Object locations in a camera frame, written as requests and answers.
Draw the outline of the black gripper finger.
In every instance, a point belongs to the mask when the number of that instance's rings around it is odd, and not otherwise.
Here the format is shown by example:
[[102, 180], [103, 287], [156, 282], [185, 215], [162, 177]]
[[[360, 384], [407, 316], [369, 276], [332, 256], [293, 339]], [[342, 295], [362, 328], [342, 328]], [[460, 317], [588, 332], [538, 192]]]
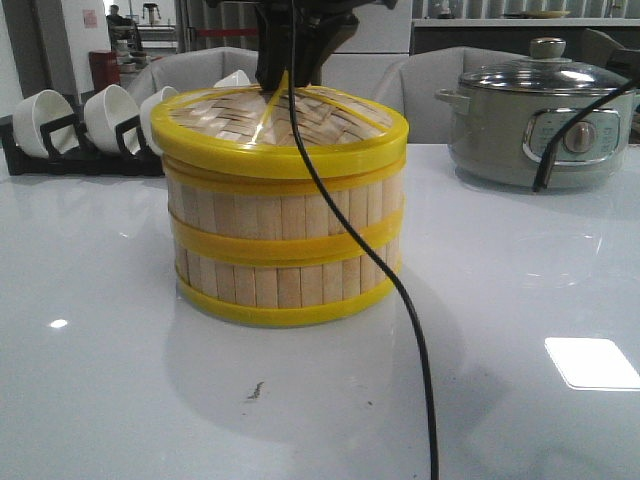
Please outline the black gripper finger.
[[354, 13], [302, 16], [296, 20], [294, 84], [319, 84], [326, 60], [357, 31]]
[[291, 30], [286, 14], [258, 14], [255, 77], [264, 91], [275, 91], [289, 62]]

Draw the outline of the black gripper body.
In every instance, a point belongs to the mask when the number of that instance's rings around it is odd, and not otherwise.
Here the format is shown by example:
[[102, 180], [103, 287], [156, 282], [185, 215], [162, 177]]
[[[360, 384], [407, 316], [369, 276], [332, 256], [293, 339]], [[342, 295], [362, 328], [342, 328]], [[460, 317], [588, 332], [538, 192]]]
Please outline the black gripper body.
[[248, 1], [254, 6], [260, 29], [286, 27], [295, 21], [297, 28], [330, 29], [357, 26], [354, 10], [373, 4], [367, 0], [263, 0]]

